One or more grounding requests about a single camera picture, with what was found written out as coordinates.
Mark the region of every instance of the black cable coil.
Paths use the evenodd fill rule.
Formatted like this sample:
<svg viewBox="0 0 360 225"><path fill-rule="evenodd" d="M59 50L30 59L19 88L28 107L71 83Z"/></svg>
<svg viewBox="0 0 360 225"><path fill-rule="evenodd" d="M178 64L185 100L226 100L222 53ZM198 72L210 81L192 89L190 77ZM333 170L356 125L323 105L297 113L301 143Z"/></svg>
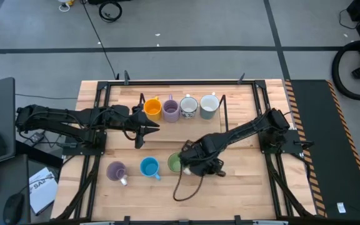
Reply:
<svg viewBox="0 0 360 225"><path fill-rule="evenodd" d="M116 17L112 18L110 14L103 12L103 8L108 4L112 4L119 9L119 14ZM116 1L106 1L99 6L99 16L107 23L113 23L114 21L117 21L122 16L122 11L122 7Z"/></svg>
<svg viewBox="0 0 360 225"><path fill-rule="evenodd" d="M341 61L341 58L344 55L344 53L347 51L358 51L358 50L360 50L360 41L354 41L354 42L351 42L351 43L345 45L344 47L342 47L337 52L337 54L334 57L334 60L332 62L331 76L332 76L332 80L334 81L334 85L336 86L337 90L341 94L343 94L351 99L360 101L360 94L356 94L356 93L353 93L350 90L348 90L341 82L341 78L340 78L340 74L339 74L339 65L340 65L340 61Z"/></svg>

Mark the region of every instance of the mug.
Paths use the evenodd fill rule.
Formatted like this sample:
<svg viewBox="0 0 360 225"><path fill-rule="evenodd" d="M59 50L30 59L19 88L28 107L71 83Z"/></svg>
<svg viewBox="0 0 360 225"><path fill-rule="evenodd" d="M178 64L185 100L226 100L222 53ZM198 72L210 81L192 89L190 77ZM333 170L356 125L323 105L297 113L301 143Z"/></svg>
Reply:
<svg viewBox="0 0 360 225"><path fill-rule="evenodd" d="M147 118L152 121L161 119L161 110L162 104L157 96L153 99L148 99L144 104L144 112L147 115Z"/></svg>
<svg viewBox="0 0 360 225"><path fill-rule="evenodd" d="M169 156L169 159L167 160L167 165L169 166L169 169L175 173L180 172L181 169L179 154L180 153L176 152Z"/></svg>
<svg viewBox="0 0 360 225"><path fill-rule="evenodd" d="M106 176L111 181L120 181L123 185L128 185L126 166L122 162L112 162L106 169Z"/></svg>
<svg viewBox="0 0 360 225"><path fill-rule="evenodd" d="M158 181L161 177L158 175L159 162L154 157L147 157L141 161L140 171L146 177L155 177Z"/></svg>
<svg viewBox="0 0 360 225"><path fill-rule="evenodd" d="M162 107L163 119L167 122L176 122L180 117L179 104L173 100L173 96L169 95L167 100Z"/></svg>
<svg viewBox="0 0 360 225"><path fill-rule="evenodd" d="M212 94L205 95L201 98L200 103L200 115L203 119L212 119L215 115L216 110L219 109L219 99L215 96L215 92Z"/></svg>
<svg viewBox="0 0 360 225"><path fill-rule="evenodd" d="M180 111L182 116L186 119L191 119L195 116L198 108L198 102L189 94L186 95L180 102Z"/></svg>

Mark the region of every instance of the blue mug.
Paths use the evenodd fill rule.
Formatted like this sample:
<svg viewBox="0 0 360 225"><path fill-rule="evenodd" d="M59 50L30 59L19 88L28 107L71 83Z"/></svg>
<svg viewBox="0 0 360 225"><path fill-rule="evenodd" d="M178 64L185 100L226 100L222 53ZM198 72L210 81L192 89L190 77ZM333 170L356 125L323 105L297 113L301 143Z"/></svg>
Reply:
<svg viewBox="0 0 360 225"><path fill-rule="evenodd" d="M146 177L155 177L158 181L161 177L158 175L159 162L154 157L147 157L141 161L140 170L142 175Z"/></svg>

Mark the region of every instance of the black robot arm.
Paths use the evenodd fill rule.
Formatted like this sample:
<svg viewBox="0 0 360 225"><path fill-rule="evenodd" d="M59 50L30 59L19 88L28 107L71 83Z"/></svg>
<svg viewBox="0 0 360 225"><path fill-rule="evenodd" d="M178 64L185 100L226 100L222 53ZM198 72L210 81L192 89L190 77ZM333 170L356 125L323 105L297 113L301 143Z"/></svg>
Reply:
<svg viewBox="0 0 360 225"><path fill-rule="evenodd" d="M254 120L238 126L228 132L207 134L196 142L187 141L180 152L181 164L197 176L216 174L225 176L222 171L223 161L219 154L229 144L248 138L258 132L265 132L272 137L273 145L281 144L281 134L289 129L289 124L280 110L268 110Z"/></svg>
<svg viewBox="0 0 360 225"><path fill-rule="evenodd" d="M129 115L129 108L122 105L82 111L30 105L17 109L16 127L19 133L43 129L62 134L88 148L98 146L103 141L99 139L98 133L105 129L115 129L123 131L128 139L135 141L135 148L139 149L144 144L144 135L159 130L159 125L150 121L142 109L142 104L134 106ZM65 123L77 124L79 127ZM136 137L130 138L127 131L136 133Z"/></svg>

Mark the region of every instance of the wooden table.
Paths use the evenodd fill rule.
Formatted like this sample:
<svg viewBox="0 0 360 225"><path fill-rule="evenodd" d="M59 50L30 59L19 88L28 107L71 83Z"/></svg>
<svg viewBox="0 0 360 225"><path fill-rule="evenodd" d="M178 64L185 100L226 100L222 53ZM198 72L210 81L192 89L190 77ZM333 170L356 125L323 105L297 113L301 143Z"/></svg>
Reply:
<svg viewBox="0 0 360 225"><path fill-rule="evenodd" d="M97 83L82 82L76 110L93 107ZM289 112L283 81L267 79L266 85L271 107L284 113ZM146 99L157 94L173 94L174 98L179 100L185 94L200 98L212 91L215 91L217 96L226 95L229 129L257 116L252 88L245 85L115 86L110 93L109 105L123 104L131 108L138 103L140 93L144 93ZM259 92L259 95L262 104L262 93ZM286 119L293 126L289 114ZM220 129L225 131L224 116L221 116L220 120ZM275 218L268 171L257 135L230 145L220 154L226 177L206 176L200 191L192 199L176 202L172 195L178 174L169 170L166 161L172 153L178 152L182 145L183 142L152 141L146 142L141 149L134 149L134 143L128 141L121 131L108 131L106 152L99 167L92 220L122 221L124 216L130 216L132 221L227 220L234 219L234 215L241 215L242 219ZM154 156L159 160L161 181L144 177L140 173L139 163L146 156ZM83 160L84 156L76 156L62 168L52 218L62 213L77 192ZM287 154L282 155L282 160L290 190L309 212L315 214L304 164ZM113 161L126 164L128 186L124 187L120 182L110 181L106 177L106 168ZM184 176L177 197L190 195L198 183L199 177ZM282 214L286 215L283 195L279 188L277 190ZM81 216L86 214L87 200L88 193L84 195Z"/></svg>

